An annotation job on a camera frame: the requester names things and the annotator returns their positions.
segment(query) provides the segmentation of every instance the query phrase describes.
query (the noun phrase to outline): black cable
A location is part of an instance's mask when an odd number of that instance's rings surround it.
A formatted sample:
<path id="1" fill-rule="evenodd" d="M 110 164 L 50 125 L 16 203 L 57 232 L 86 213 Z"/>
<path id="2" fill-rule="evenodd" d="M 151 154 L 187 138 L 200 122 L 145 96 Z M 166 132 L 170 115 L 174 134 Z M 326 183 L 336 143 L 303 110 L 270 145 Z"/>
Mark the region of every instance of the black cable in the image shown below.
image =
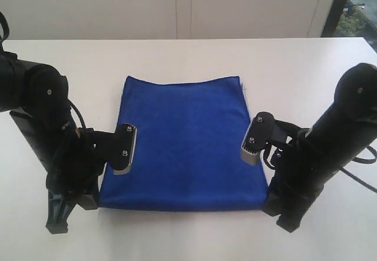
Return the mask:
<path id="1" fill-rule="evenodd" d="M 72 109 L 75 111 L 78 119 L 80 120 L 80 124 L 81 124 L 81 127 L 83 129 L 86 129 L 87 126 L 85 125 L 85 121 L 84 121 L 84 118 L 82 117 L 80 111 L 78 110 L 78 108 L 71 102 L 71 100 L 68 99 L 68 102 L 70 104 L 70 106 L 72 107 Z"/>
<path id="2" fill-rule="evenodd" d="M 347 176 L 349 176 L 350 178 L 354 179 L 355 181 L 357 181 L 359 184 L 361 184 L 362 186 L 366 187 L 367 189 L 372 190 L 374 193 L 377 193 L 377 189 L 376 188 L 374 188 L 370 184 L 366 183 L 365 181 L 361 180 L 359 177 L 356 177 L 354 174 L 350 173 L 349 171 L 345 170 L 344 168 L 341 168 L 340 171 L 342 171 Z"/>

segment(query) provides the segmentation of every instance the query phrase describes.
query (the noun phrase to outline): blue cloth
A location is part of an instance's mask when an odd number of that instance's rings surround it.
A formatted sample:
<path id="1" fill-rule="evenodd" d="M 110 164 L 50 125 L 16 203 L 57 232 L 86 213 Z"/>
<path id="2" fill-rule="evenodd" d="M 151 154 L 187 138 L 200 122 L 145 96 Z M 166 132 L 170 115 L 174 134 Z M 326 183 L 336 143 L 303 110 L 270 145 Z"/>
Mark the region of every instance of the blue cloth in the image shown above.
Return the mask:
<path id="1" fill-rule="evenodd" d="M 240 158 L 250 124 L 239 77 L 159 85 L 127 77 L 118 124 L 137 127 L 133 165 L 107 167 L 100 206 L 159 211 L 258 209 L 262 165 Z"/>

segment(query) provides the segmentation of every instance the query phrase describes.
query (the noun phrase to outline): white table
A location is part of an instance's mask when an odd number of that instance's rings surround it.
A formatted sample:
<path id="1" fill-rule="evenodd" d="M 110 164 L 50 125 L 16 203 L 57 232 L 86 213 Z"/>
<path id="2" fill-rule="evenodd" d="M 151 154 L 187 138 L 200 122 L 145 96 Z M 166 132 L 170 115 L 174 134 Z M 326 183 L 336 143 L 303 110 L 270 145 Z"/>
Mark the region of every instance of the white table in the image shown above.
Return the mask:
<path id="1" fill-rule="evenodd" d="M 23 60 L 55 66 L 87 126 L 114 131 L 128 75 L 157 83 L 240 75 L 250 113 L 311 126 L 340 76 L 377 64 L 361 38 L 191 41 L 8 41 Z M 344 174 L 329 181 L 289 234 L 260 211 L 159 213 L 79 207 L 69 232 L 52 236 L 45 171 L 7 113 L 0 115 L 0 259 L 9 260 L 375 260 L 377 195 Z M 376 166 L 348 170 L 377 186 Z M 271 178 L 272 172 L 266 170 Z"/>

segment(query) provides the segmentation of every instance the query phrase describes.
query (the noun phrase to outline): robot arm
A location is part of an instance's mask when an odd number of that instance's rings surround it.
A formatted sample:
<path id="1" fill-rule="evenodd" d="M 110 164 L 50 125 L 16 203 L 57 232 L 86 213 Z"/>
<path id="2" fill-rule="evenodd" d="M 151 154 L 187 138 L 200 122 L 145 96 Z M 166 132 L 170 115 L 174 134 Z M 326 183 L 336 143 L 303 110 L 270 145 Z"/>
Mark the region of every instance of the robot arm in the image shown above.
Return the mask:
<path id="1" fill-rule="evenodd" d="M 68 99 L 68 81 L 52 66 L 19 60 L 3 50 L 9 35 L 0 13 L 0 112 L 10 115 L 47 171 L 48 219 L 51 233 L 66 233 L 67 218 L 76 204 L 98 208 L 98 176 L 110 162 L 114 174 L 130 170 L 136 128 L 119 125 L 115 133 L 86 128 Z M 78 113 L 77 128 L 71 107 Z"/>
<path id="2" fill-rule="evenodd" d="M 279 226 L 289 232 L 297 229 L 324 184 L 339 170 L 350 175 L 343 167 L 351 160 L 364 164 L 376 161 L 356 157 L 365 148 L 377 156 L 369 147 L 377 138 L 376 87 L 377 68 L 361 63 L 344 73 L 333 104 L 312 128 L 277 121 L 267 112 L 255 116 L 242 143 L 241 157 L 255 165 L 264 150 L 263 159 L 275 175 L 263 211 L 280 215 Z M 267 158 L 272 146 L 277 149 L 270 164 Z"/>

